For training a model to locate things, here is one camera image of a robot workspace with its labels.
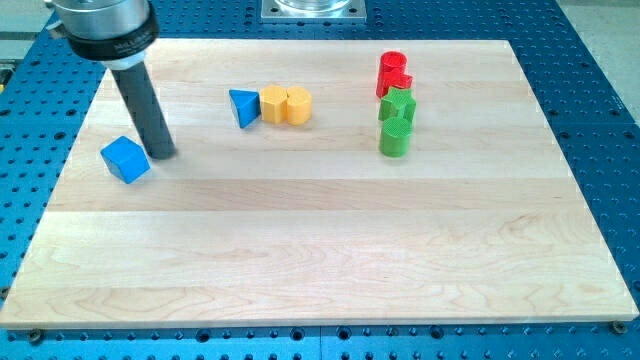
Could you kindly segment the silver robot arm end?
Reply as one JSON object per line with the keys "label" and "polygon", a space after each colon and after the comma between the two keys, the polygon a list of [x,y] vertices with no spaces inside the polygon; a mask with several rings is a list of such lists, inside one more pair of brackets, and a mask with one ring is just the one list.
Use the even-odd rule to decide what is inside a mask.
{"label": "silver robot arm end", "polygon": [[148,0],[50,0],[58,19],[47,27],[67,40],[72,51],[115,71],[144,62],[159,25]]}

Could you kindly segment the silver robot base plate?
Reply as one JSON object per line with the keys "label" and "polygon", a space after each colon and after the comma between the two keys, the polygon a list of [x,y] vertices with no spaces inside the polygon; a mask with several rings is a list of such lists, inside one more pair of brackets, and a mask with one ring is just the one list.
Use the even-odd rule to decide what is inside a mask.
{"label": "silver robot base plate", "polygon": [[365,22],[365,0],[262,0],[263,23]]}

